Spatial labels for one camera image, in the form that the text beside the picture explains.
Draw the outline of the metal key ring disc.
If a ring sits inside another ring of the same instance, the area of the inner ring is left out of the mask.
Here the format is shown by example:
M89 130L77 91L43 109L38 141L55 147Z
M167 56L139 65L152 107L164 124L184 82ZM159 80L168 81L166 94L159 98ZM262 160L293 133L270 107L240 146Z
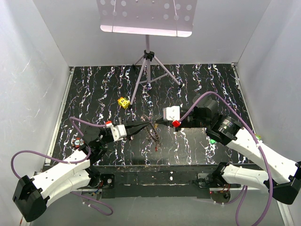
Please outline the metal key ring disc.
M145 114L143 114L141 116L141 120L142 121L151 121L150 117L148 117ZM154 125L154 123L151 121L151 124L148 125L144 130L146 131L148 140L152 141L155 144L155 147L157 147L159 149L161 147L162 143L160 140L160 136L158 135L157 130L154 129L153 125Z

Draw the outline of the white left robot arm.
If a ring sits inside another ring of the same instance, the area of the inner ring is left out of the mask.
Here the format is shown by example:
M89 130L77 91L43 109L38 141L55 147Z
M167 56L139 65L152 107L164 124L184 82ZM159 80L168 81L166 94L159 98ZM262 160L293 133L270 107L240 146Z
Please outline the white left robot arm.
M99 125L75 117L70 117L70 121L86 125L84 132L78 131L81 136L78 149L63 161L53 159L57 164L36 176L18 177L12 200L27 222L36 220L51 203L78 188L98 187L102 182L101 174L93 164L104 156L107 145L132 139L151 124L150 121L122 121L120 124L108 121Z

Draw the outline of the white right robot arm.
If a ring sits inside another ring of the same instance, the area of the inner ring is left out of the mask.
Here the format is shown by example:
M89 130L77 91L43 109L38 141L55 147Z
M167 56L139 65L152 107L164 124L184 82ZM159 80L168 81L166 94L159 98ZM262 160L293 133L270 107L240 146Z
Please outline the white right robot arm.
M206 135L214 141L237 151L260 167L260 170L236 167L221 162L216 170L199 179L202 185L223 187L243 185L267 191L277 201L291 205L301 189L301 164L287 159L267 145L254 139L254 134L237 120L222 115L218 103L211 97L196 96L193 108L180 106L163 109L157 124L182 128L205 128Z

